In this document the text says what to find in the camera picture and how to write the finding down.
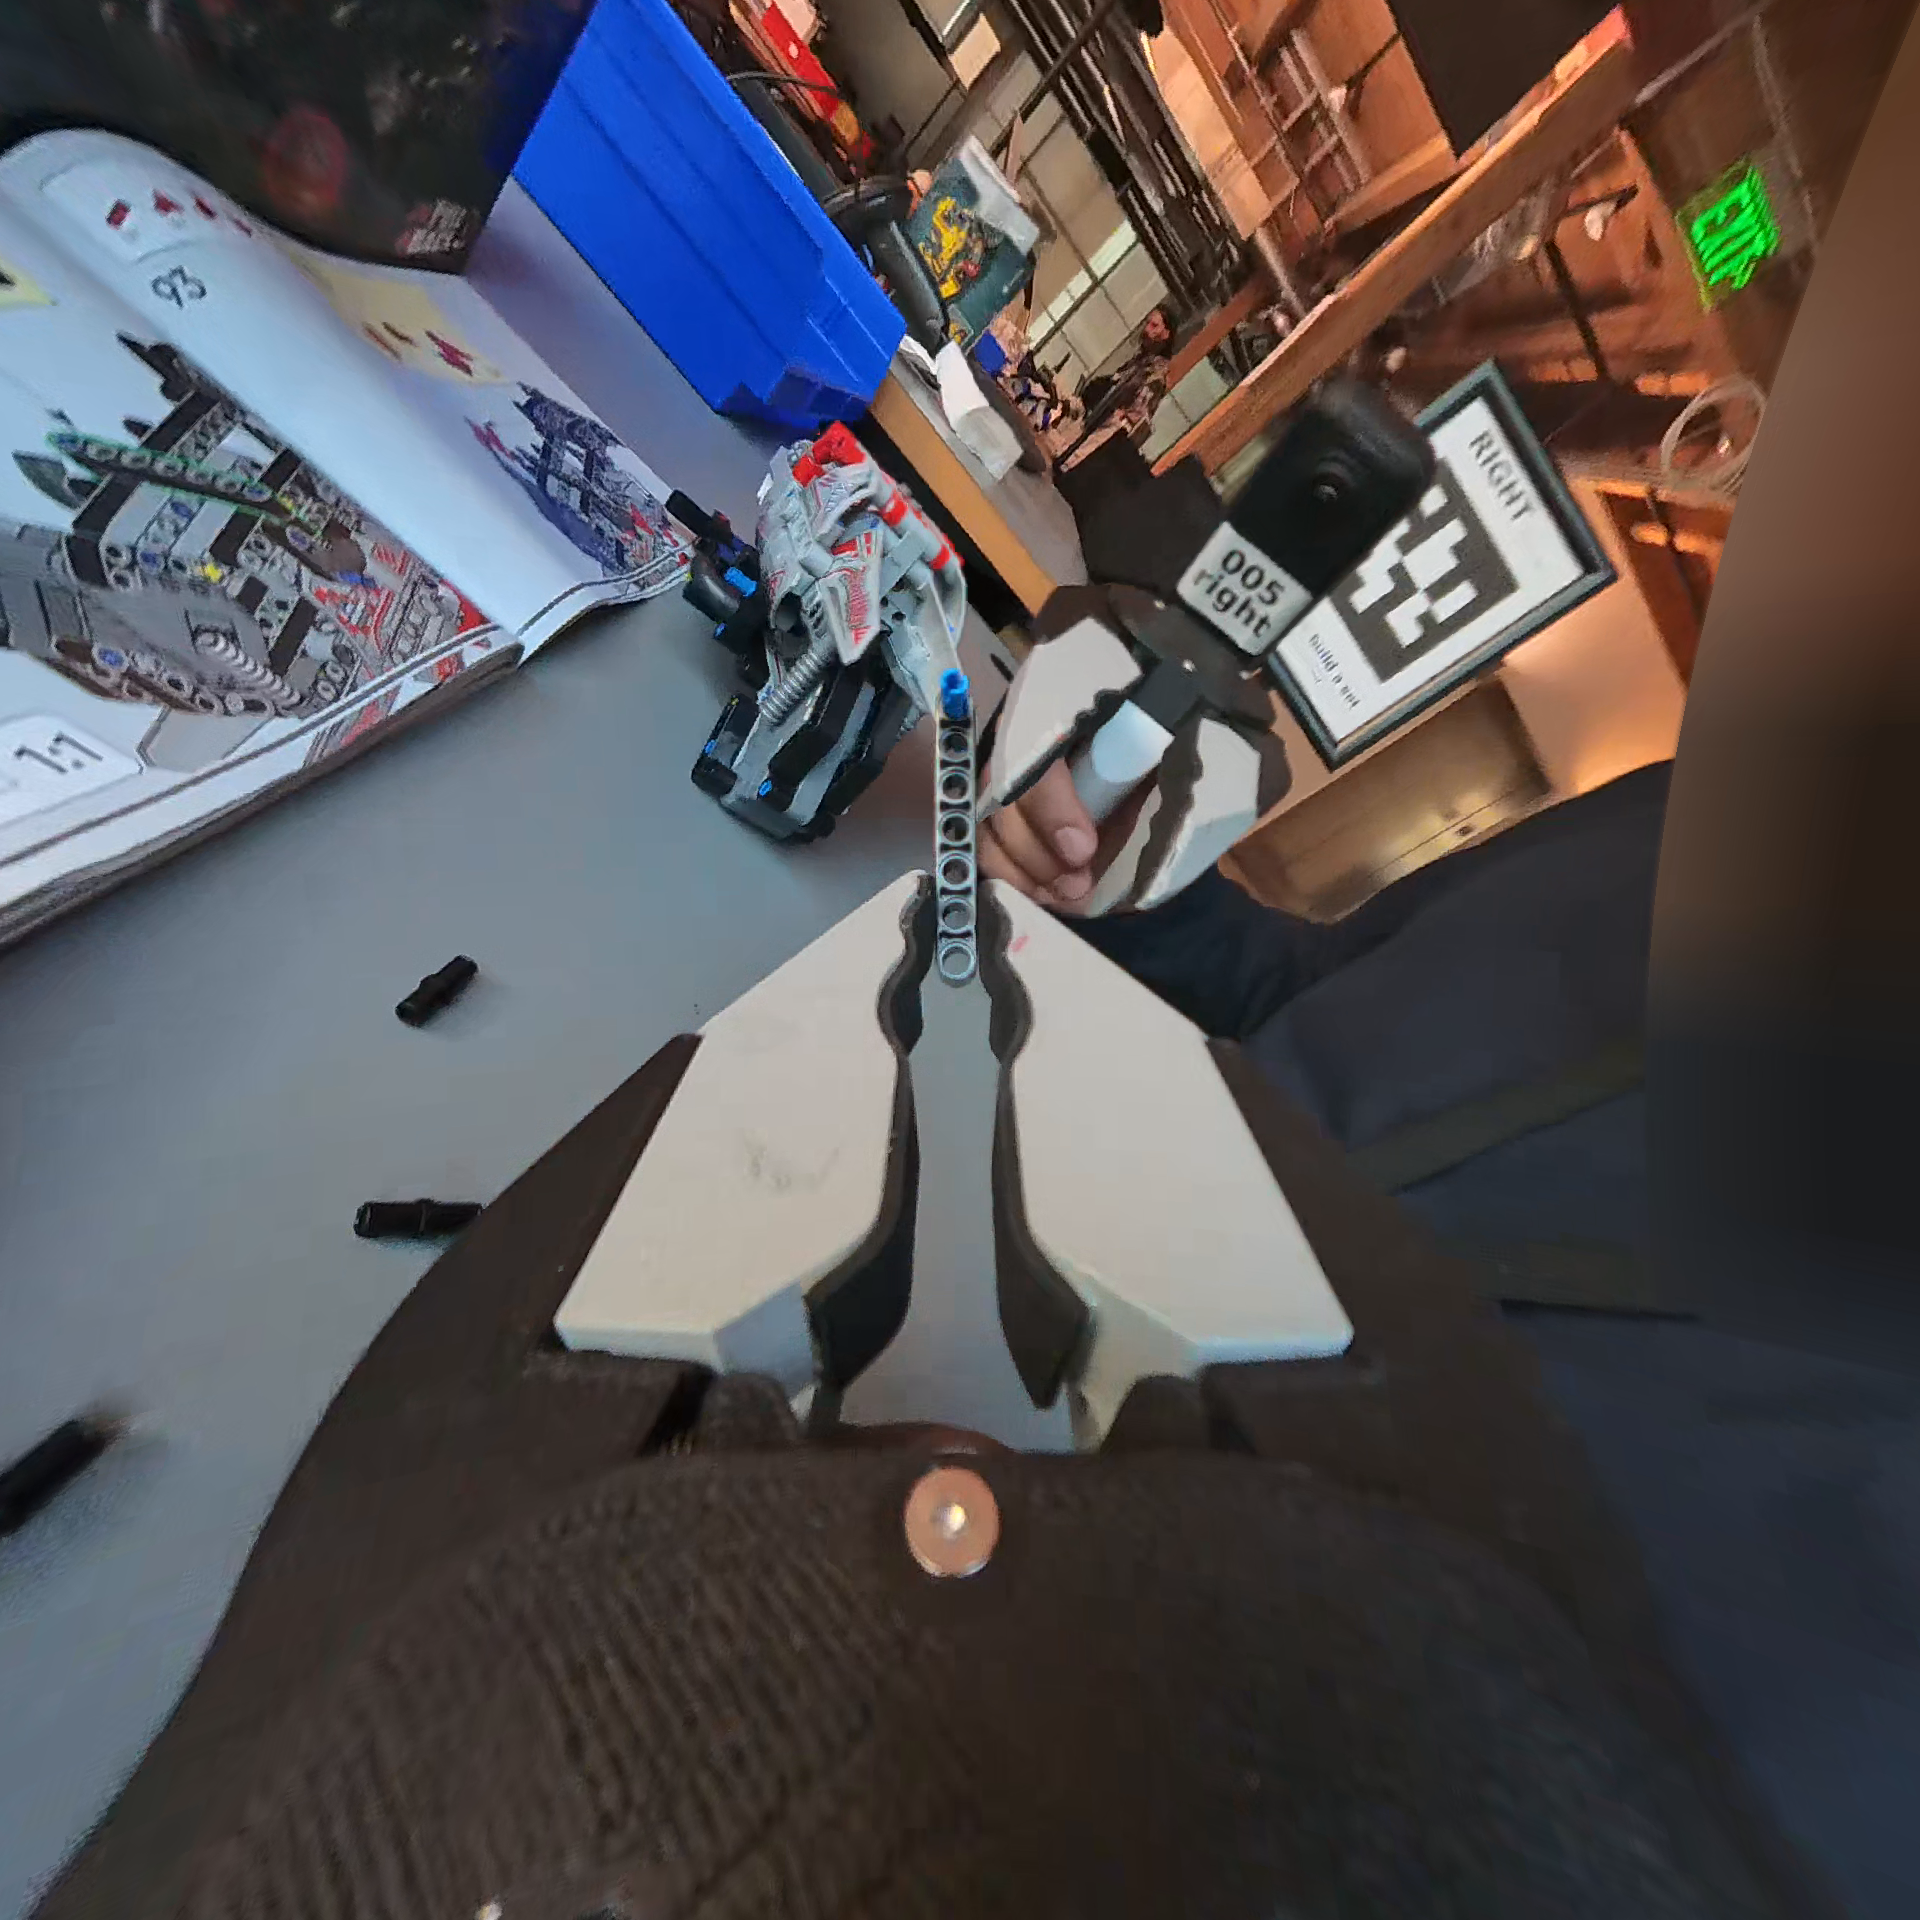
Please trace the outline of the colourful toy box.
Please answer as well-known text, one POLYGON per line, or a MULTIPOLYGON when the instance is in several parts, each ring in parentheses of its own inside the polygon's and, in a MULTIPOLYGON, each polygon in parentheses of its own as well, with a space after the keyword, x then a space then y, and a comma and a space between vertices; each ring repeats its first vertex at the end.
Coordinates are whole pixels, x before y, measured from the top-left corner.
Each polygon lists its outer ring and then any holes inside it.
POLYGON ((1030 286, 1041 229, 972 140, 930 179, 905 234, 934 282, 947 337, 966 347, 1030 286))

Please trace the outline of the lego instruction booklet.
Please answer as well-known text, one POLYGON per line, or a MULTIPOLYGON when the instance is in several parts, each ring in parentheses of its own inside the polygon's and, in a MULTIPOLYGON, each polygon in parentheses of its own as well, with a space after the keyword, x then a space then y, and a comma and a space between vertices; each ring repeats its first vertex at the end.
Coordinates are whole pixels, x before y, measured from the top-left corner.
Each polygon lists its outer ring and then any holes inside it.
POLYGON ((3 155, 2 257, 6 949, 684 585, 668 485, 467 278, 100 131, 3 155))

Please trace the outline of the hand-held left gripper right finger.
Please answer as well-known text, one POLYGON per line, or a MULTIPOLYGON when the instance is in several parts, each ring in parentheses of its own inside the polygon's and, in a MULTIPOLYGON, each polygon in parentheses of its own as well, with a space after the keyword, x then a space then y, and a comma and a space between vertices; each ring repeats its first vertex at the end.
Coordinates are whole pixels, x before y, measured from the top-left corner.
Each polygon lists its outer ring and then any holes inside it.
POLYGON ((1000 1327, 1078 1450, 1142 1381, 1349 1351, 1234 1048, 1030 901, 985 903, 985 995, 1000 1327))

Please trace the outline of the person's right forearm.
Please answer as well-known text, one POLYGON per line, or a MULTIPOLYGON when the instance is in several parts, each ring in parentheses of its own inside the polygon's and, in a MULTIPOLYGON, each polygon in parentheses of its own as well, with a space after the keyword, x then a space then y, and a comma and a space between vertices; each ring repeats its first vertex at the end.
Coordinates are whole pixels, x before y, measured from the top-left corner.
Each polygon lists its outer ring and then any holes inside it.
POLYGON ((1072 920, 1210 1041, 1292 1027, 1339 1068, 1555 1066, 1643 1033, 1672 760, 1401 877, 1334 922, 1208 874, 1165 907, 1072 920))

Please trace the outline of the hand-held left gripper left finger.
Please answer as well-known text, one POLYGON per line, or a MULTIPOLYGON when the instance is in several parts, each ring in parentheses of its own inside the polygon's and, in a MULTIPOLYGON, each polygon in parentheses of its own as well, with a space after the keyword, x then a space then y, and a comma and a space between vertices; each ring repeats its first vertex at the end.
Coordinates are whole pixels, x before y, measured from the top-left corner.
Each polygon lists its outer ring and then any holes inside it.
POLYGON ((832 1402, 910 1305, 928 877, 904 874, 711 1016, 553 1333, 832 1402))

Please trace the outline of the person's navy clothing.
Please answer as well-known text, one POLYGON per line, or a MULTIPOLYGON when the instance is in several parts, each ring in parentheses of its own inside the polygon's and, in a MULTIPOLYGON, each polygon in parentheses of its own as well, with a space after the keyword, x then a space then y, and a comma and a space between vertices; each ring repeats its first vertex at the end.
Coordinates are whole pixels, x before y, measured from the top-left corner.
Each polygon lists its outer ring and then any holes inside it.
POLYGON ((1250 1056, 1488 1285, 1676 1663, 1845 1917, 1916 1917, 1916 1118, 1656 1059, 1250 1056))

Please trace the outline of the green exit sign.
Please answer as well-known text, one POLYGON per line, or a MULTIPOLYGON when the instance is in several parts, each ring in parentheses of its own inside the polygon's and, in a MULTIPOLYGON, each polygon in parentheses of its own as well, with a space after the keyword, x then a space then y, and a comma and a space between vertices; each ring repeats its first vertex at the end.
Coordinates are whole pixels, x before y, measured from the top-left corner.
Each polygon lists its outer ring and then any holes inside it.
POLYGON ((1762 166, 1732 162, 1674 211, 1700 309, 1714 313, 1744 293, 1784 248, 1762 166))

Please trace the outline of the wooden table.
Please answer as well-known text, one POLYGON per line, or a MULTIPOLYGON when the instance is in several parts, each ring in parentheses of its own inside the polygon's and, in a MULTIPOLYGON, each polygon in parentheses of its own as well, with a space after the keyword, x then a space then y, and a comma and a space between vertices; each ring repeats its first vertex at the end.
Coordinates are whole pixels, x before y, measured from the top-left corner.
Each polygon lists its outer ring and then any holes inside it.
POLYGON ((989 476, 952 434, 938 389, 901 350, 856 431, 952 538, 969 601, 989 626, 1039 615, 1056 590, 1089 583, 1067 501, 1020 466, 989 476))

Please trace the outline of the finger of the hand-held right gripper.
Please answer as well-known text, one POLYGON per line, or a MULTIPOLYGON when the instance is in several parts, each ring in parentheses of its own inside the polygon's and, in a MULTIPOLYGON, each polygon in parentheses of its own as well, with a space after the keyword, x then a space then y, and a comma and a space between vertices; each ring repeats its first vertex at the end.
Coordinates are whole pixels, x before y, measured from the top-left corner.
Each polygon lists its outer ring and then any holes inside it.
POLYGON ((1063 764, 1085 817, 1112 819, 1148 778, 1148 714, 1134 699, 1142 681, 1140 661, 1097 618, 1039 641, 995 714, 985 813, 1012 806, 1063 764))
POLYGON ((1270 731, 1183 723, 1104 823, 1109 861, 1097 878, 1097 915, 1142 915, 1185 894, 1287 789, 1283 745, 1270 731))

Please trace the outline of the grey and red lego vehicle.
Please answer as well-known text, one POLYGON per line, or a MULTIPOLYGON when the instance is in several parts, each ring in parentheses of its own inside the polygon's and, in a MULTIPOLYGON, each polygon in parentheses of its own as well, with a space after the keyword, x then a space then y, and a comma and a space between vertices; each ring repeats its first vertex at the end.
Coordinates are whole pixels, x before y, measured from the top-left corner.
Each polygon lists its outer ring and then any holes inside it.
POLYGON ((670 493, 691 541, 684 601, 732 656, 691 784, 777 844, 816 844, 930 720, 936 803, 974 794, 974 695, 957 658, 963 569, 945 532, 841 422, 780 446, 752 538, 670 493))

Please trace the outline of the person's right hand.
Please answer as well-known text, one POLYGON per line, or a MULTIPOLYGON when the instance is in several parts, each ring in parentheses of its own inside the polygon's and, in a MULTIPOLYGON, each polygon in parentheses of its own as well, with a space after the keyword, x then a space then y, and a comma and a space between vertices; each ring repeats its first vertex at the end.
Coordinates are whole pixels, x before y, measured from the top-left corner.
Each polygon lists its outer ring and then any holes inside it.
POLYGON ((1009 804, 975 828, 975 869, 1034 905, 1081 919, 1116 859, 1124 811, 1094 823, 1065 760, 1049 767, 1009 804))

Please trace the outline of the white paper bag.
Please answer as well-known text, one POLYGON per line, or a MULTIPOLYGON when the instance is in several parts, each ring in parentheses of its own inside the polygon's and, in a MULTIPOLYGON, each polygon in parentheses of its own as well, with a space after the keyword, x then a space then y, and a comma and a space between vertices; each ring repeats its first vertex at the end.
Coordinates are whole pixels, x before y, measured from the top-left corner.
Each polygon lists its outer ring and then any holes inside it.
POLYGON ((972 361, 955 342, 940 347, 931 359, 931 378, 940 411, 955 444, 984 474, 987 487, 1020 469, 1025 446, 995 403, 998 389, 979 384, 972 361))

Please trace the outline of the blue plastic bin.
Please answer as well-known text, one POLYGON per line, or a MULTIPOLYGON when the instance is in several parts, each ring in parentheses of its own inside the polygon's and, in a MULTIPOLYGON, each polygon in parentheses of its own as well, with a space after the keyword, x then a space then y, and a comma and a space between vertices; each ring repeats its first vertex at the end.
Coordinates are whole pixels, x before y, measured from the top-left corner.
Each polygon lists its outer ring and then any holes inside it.
POLYGON ((592 6, 513 179, 709 411, 868 415, 904 320, 670 4, 592 6))

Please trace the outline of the black lego set box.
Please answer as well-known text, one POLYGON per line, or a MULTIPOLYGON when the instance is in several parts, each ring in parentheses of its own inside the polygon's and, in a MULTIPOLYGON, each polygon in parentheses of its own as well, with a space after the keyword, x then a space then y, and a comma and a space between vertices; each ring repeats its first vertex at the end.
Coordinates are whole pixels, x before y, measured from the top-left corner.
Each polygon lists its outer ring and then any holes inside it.
POLYGON ((6 3, 3 148, 133 140, 303 244, 457 276, 589 3, 6 3))

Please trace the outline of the grey lego beam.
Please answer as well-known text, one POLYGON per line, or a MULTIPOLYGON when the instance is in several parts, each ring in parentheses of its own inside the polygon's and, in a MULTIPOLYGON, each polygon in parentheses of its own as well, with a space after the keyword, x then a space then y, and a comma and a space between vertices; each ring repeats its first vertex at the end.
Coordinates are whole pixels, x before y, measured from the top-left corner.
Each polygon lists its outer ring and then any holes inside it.
POLYGON ((953 990, 978 976, 978 726, 963 670, 944 669, 931 709, 931 968, 953 990))

